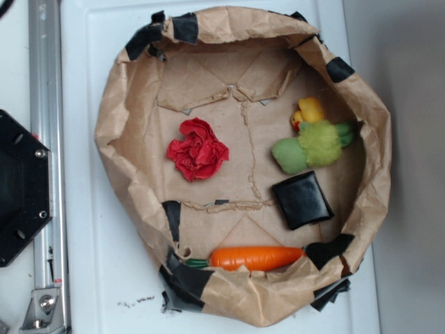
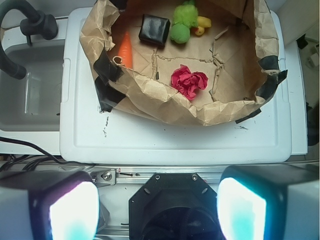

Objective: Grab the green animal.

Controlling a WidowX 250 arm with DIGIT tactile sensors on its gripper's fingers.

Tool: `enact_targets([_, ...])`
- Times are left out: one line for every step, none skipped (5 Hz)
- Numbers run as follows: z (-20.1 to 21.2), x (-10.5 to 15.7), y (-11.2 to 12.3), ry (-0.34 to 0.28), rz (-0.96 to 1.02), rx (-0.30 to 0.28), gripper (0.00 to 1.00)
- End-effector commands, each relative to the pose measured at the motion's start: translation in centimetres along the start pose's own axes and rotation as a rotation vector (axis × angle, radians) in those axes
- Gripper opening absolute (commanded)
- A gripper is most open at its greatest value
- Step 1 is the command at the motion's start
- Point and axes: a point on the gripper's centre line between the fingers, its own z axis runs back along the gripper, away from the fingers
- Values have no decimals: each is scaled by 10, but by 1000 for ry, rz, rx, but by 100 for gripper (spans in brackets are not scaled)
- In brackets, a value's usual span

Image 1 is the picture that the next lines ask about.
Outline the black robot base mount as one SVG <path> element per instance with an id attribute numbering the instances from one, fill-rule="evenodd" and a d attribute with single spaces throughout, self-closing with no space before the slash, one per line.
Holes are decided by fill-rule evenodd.
<path id="1" fill-rule="evenodd" d="M 51 220 L 49 150 L 1 111 L 1 267 Z"/>

